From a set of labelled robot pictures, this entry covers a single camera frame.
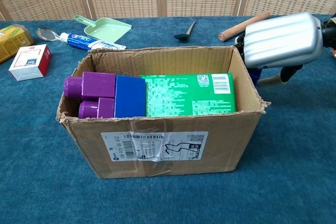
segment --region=dustpan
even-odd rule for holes
[[[132,28],[129,24],[111,18],[99,18],[93,21],[83,16],[75,15],[75,20],[87,25],[84,32],[89,37],[101,39],[109,43],[116,42]]]

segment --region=small white box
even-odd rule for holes
[[[43,77],[47,73],[50,58],[51,52],[46,44],[20,47],[9,71],[17,81]]]

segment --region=black tool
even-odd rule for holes
[[[187,42],[191,33],[191,30],[193,29],[194,25],[195,25],[196,21],[194,21],[191,26],[189,27],[188,31],[186,34],[176,34],[174,35],[175,39],[178,39],[179,41],[182,42]]]

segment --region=toothpaste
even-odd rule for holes
[[[114,49],[114,50],[124,50],[126,46],[107,43],[103,40],[93,39],[77,34],[67,34],[61,33],[60,40],[67,43],[68,45],[82,49],[82,50],[93,50],[93,49]]]

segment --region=green product packaging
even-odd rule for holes
[[[141,76],[146,81],[146,116],[236,112],[232,73]]]

